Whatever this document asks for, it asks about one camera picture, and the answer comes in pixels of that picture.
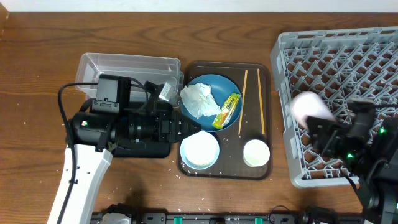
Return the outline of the light blue bowl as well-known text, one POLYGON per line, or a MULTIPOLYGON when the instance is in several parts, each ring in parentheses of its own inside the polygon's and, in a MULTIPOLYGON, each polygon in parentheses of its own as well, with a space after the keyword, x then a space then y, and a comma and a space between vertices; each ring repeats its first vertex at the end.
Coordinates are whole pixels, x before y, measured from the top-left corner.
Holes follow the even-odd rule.
POLYGON ((200 131, 185 138, 180 145, 182 161, 192 169, 204 170, 218 159, 220 145, 214 135, 200 131))

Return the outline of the white tissue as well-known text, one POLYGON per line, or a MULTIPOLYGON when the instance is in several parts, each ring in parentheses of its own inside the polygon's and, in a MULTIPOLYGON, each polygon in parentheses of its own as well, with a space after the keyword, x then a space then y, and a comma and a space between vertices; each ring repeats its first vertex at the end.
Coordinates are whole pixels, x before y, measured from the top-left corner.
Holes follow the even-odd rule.
POLYGON ((196 119, 221 113, 220 106, 211 94, 211 86, 209 85, 196 83, 185 86, 180 96, 185 108, 196 119))

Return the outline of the dark blue plate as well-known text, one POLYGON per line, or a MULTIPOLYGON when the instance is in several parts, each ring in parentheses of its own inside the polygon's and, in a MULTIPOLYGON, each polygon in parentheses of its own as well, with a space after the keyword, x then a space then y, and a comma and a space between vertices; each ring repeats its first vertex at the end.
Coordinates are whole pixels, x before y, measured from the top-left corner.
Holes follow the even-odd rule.
MULTIPOLYGON (((196 83, 204 83, 206 85, 211 86, 211 94, 213 95, 216 103, 220 106, 220 109, 223 106, 224 102, 228 99, 228 97, 232 93, 241 94, 239 88, 235 85, 234 82, 232 82, 229 78, 226 78, 221 75, 214 75, 214 74, 201 75, 199 77, 194 78, 186 86, 193 85, 196 83)), ((239 103, 230 119, 230 122, 223 129, 230 127, 240 117, 241 108, 242 108, 242 99, 240 97, 239 103)), ((183 103, 181 104, 181 112, 183 115, 201 124, 201 129, 203 131, 217 132, 222 130, 222 129, 216 129, 212 126, 212 123, 216 115, 210 117, 202 116, 201 118, 196 119, 188 112, 183 103)))

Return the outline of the yellow green snack wrapper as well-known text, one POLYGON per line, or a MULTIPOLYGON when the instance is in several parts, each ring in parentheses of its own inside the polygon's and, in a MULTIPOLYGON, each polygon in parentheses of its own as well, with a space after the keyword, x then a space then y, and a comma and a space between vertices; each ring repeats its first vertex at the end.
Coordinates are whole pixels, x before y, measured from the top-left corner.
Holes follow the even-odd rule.
POLYGON ((216 129, 223 129, 229 122, 230 119, 239 103, 241 95, 238 93, 232 93, 228 99, 224 102, 221 107, 221 112, 216 115, 212 126, 216 129))

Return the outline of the pink cup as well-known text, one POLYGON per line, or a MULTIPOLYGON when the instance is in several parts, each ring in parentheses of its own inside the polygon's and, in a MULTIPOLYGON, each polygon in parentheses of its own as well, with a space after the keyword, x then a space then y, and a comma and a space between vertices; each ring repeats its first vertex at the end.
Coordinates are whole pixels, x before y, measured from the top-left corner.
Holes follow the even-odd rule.
POLYGON ((292 116, 303 128, 307 129, 307 118, 309 116, 336 121, 331 111, 322 99, 314 92, 306 91, 298 94, 291 102, 292 116))

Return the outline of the white cup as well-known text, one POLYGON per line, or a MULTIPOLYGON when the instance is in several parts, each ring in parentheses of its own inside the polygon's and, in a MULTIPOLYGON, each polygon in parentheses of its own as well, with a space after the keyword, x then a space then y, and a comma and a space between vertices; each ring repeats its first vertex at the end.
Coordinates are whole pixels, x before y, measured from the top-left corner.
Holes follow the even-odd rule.
POLYGON ((261 140, 250 140, 243 147, 243 160, 249 167, 263 166, 269 162, 270 158, 271 151, 261 140))

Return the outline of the wooden chopstick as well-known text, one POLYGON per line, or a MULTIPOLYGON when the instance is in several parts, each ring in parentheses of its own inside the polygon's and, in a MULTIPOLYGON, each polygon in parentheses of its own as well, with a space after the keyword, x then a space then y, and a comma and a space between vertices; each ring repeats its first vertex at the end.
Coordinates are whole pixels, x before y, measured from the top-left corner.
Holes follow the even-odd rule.
POLYGON ((265 123, 264 123, 264 110, 262 104, 262 88, 261 88, 261 74, 259 68, 257 69, 257 85, 258 85, 258 94, 259 94, 259 109, 261 115, 261 132, 265 135, 265 123))
POLYGON ((239 128, 238 128, 238 136, 239 137, 241 135, 241 126, 242 126, 242 121, 243 121, 243 112, 244 112, 244 102, 245 102, 245 97, 246 97, 247 79, 248 79, 248 70, 245 70, 244 83, 243 83, 243 94, 242 94, 242 108, 241 108, 241 114, 240 114, 240 117, 239 117, 239 128))

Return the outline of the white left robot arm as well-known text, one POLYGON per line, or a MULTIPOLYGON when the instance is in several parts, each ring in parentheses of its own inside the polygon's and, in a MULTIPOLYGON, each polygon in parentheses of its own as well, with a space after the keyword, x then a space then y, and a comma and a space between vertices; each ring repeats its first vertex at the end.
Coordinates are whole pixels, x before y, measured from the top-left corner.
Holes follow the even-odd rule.
POLYGON ((65 125, 62 178, 49 223, 89 223, 103 177, 115 157, 165 158, 173 143, 201 131, 201 125, 165 105, 154 114, 127 108, 101 113, 86 100, 65 125))

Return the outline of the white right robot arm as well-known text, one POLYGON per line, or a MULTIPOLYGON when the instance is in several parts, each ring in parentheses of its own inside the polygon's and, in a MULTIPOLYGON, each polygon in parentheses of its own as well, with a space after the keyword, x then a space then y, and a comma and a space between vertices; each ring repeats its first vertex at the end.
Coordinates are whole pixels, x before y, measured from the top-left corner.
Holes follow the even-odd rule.
POLYGON ((359 178, 354 191, 371 223, 397 223, 397 118, 386 118, 373 140, 369 132, 381 108, 366 101, 352 101, 351 124, 308 116, 312 143, 323 156, 340 159, 359 178))

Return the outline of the grey dishwasher rack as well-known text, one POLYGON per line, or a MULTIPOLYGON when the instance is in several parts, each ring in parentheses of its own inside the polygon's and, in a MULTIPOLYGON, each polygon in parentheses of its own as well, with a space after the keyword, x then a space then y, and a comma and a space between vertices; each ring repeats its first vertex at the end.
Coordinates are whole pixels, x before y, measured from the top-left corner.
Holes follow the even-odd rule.
POLYGON ((348 124, 349 100, 373 100, 379 107, 369 133, 375 136, 384 119, 397 116, 397 28, 285 32, 275 42, 271 64, 291 183, 312 188, 357 181, 339 159, 322 157, 312 147, 290 104, 299 93, 312 91, 338 121, 348 124))

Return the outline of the black plastic tray bin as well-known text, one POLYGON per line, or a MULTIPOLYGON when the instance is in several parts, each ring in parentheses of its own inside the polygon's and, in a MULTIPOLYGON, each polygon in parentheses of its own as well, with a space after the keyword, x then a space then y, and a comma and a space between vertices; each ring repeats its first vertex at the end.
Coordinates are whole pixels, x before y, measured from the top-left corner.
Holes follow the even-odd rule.
POLYGON ((137 103, 125 108, 111 132, 115 145, 114 157, 165 158, 170 154, 170 144, 159 139, 160 114, 173 111, 169 103, 157 103, 149 112, 139 109, 137 103))

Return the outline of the clear plastic bin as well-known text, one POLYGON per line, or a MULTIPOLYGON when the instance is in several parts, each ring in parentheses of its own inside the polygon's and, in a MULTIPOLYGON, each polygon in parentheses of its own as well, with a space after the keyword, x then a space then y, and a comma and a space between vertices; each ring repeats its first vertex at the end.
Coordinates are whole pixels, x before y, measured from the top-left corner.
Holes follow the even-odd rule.
POLYGON ((81 56, 75 81, 97 82, 101 74, 135 78, 141 83, 168 83, 169 103, 180 106, 184 74, 177 58, 87 52, 81 56))

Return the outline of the brown serving tray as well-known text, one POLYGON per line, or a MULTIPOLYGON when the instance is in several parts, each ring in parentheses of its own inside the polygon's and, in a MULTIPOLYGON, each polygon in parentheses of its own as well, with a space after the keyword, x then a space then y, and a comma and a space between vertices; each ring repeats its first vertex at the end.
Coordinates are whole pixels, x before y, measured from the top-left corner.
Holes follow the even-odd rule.
POLYGON ((205 139, 214 139, 219 149, 207 165, 192 164, 188 153, 197 150, 198 136, 183 141, 177 167, 190 177, 262 180, 272 171, 271 75, 256 63, 195 62, 189 69, 189 85, 210 86, 218 106, 233 93, 240 95, 233 115, 223 129, 213 127, 213 116, 202 116, 205 139))

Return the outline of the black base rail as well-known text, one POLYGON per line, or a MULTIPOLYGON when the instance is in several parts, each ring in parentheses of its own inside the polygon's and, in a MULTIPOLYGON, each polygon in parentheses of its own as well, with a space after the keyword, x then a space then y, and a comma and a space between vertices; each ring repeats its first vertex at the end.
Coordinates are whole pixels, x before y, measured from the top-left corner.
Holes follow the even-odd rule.
POLYGON ((366 224, 361 215, 339 215, 334 210, 307 207, 303 212, 292 212, 278 205, 267 214, 237 213, 141 213, 124 204, 111 205, 102 213, 94 213, 89 224, 366 224))

